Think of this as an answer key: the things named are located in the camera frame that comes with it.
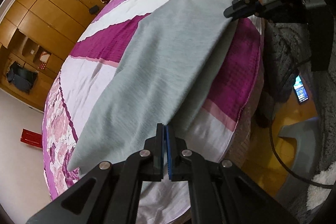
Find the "black bag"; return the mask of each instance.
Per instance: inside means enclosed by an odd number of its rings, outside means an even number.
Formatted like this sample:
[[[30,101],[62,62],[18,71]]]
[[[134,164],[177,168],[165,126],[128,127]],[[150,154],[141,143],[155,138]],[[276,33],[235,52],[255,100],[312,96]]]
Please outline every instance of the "black bag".
[[[17,62],[14,62],[9,67],[9,72],[6,76],[9,83],[13,83],[18,90],[29,94],[36,80],[37,73],[22,68]]]

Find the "bed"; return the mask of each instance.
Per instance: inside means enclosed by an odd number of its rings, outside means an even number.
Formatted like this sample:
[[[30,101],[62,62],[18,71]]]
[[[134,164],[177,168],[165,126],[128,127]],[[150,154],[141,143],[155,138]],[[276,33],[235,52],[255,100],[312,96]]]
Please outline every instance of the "bed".
[[[53,200],[80,179],[79,169],[68,170],[69,161],[139,22],[167,1],[111,0],[64,62],[43,119],[44,174]],[[255,16],[237,22],[226,58],[185,137],[188,147],[207,160],[226,157],[238,166],[244,162],[251,118],[263,88],[262,34],[262,21]],[[137,223],[171,223],[188,214],[186,183],[171,184],[165,178],[149,189],[142,193]],[[170,195],[160,195],[163,191]]]

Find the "pink floral pattern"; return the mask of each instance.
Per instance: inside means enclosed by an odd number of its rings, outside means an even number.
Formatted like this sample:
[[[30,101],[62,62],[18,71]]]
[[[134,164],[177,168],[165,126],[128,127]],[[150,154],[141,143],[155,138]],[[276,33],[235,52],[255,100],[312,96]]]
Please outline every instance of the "pink floral pattern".
[[[47,141],[43,144],[43,150],[50,156],[50,171],[54,177],[57,194],[60,195],[79,180],[78,169],[72,172],[67,170],[76,141],[62,102],[60,74],[55,79],[49,92],[45,116],[43,126],[46,127],[44,133],[47,134]]]

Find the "black cable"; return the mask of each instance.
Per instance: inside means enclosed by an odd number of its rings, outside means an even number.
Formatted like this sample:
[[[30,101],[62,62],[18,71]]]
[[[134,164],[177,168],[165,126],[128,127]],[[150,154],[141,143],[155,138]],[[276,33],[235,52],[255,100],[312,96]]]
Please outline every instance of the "black cable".
[[[281,90],[283,89],[283,87],[285,86],[288,78],[290,77],[290,75],[296,70],[298,69],[300,66],[308,63],[310,61],[310,58],[307,58],[299,63],[297,63],[286,75],[286,77],[283,78],[283,82],[282,82],[282,85],[281,85]],[[273,141],[273,135],[272,135],[272,125],[273,125],[273,121],[270,123],[269,125],[269,141],[271,143],[271,147],[272,147],[272,151],[273,151],[273,154],[275,155],[275,157],[277,158],[278,162],[282,165],[283,168],[286,169],[286,171],[288,173],[290,173],[293,177],[295,177],[296,179],[298,180],[301,180],[305,183],[308,183],[310,185],[313,185],[313,186],[316,186],[316,187],[321,187],[321,188],[324,188],[324,189],[332,189],[334,185],[327,185],[327,184],[321,184],[321,183],[317,183],[317,182],[314,182],[314,181],[311,181],[309,179],[306,179],[304,177],[301,177],[299,175],[297,175],[296,173],[294,173],[290,168],[287,167],[287,165],[281,160],[281,158],[279,157],[277,151],[275,150],[275,147],[274,147],[274,141]]]

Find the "wooden wardrobe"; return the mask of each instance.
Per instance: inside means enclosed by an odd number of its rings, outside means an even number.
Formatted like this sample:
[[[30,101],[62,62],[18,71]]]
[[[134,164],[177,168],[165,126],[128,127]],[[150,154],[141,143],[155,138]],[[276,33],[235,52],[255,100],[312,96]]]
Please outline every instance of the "wooden wardrobe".
[[[16,0],[0,23],[0,88],[44,110],[48,92],[61,66],[86,27],[96,17],[89,8],[100,0]],[[41,53],[49,53],[45,69]],[[7,80],[13,62],[38,73],[29,94]]]

